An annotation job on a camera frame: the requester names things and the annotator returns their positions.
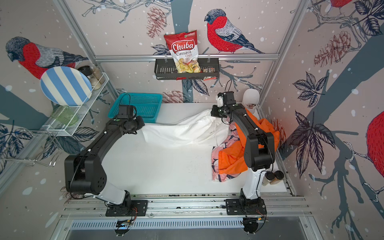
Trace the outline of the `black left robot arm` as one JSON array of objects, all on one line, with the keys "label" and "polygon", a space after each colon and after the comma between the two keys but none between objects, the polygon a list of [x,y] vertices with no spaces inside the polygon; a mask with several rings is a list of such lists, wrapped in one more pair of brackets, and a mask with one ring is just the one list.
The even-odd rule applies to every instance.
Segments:
[{"label": "black left robot arm", "polygon": [[119,106],[118,115],[109,120],[99,136],[77,155],[65,159],[66,190],[71,195],[88,195],[113,205],[124,205],[128,192],[108,181],[102,162],[108,151],[125,134],[136,135],[145,126],[132,105]]}]

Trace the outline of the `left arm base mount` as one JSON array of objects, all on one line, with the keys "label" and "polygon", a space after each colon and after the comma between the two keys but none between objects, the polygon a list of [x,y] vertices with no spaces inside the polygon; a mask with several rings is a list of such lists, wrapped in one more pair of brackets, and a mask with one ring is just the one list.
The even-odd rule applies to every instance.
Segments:
[{"label": "left arm base mount", "polygon": [[127,207],[121,205],[107,205],[106,217],[144,217],[148,208],[147,200],[131,200]]}]

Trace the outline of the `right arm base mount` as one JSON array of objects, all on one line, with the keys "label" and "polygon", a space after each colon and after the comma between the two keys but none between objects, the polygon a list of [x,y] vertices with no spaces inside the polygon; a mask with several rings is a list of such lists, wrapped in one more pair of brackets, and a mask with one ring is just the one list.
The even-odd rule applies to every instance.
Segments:
[{"label": "right arm base mount", "polygon": [[229,216],[239,215],[261,215],[267,214],[265,202],[262,198],[254,200],[226,199],[226,210]]}]

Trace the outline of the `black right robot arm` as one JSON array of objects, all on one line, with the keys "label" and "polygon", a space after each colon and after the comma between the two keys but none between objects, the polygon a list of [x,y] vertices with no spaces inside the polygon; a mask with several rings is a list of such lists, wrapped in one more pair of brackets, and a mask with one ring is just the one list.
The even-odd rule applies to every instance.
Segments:
[{"label": "black right robot arm", "polygon": [[233,91],[217,95],[217,104],[213,106],[211,116],[228,119],[237,125],[239,134],[244,134],[243,157],[249,173],[241,196],[245,201],[258,200],[261,197],[262,180],[275,162],[274,135],[257,125],[246,107],[236,102]]}]

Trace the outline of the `white shorts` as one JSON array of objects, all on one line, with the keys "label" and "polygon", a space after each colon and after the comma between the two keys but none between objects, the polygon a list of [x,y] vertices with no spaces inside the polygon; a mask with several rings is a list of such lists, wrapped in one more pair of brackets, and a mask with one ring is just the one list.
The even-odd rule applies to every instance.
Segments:
[{"label": "white shorts", "polygon": [[211,116],[210,110],[204,110],[174,124],[146,124],[142,132],[147,143],[163,148],[188,145],[217,147],[230,134],[230,127]]}]

